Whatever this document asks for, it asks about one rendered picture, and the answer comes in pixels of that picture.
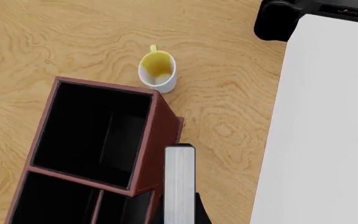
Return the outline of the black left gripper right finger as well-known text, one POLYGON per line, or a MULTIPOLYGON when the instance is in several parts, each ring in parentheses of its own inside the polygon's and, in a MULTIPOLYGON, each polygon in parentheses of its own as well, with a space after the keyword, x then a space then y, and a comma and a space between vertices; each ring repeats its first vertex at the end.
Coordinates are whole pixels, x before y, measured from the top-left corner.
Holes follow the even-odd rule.
POLYGON ((212 224, 198 192, 195 193, 195 224, 212 224))

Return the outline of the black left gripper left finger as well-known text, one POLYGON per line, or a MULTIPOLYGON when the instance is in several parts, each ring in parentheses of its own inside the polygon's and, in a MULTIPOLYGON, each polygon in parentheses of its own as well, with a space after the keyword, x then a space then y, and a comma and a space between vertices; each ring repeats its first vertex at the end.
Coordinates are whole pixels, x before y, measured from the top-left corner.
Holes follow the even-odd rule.
POLYGON ((152 224, 164 224, 164 194, 160 195, 152 224))

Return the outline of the white mug with yellow inside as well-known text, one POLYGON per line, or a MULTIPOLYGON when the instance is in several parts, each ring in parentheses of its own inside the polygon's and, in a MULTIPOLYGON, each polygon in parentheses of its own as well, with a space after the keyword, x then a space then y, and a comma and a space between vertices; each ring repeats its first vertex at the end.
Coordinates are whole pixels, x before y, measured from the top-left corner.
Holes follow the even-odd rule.
POLYGON ((150 52, 139 63, 138 76, 150 89, 169 93, 177 84, 177 63, 168 52, 151 45, 150 52))

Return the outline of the red-brown desk caddy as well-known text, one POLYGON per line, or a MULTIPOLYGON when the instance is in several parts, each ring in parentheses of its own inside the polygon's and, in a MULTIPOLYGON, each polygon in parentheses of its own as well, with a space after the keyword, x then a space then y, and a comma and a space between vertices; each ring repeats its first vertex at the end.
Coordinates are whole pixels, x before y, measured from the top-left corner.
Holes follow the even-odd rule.
POLYGON ((57 77, 4 224, 149 224, 182 124, 157 91, 57 77))

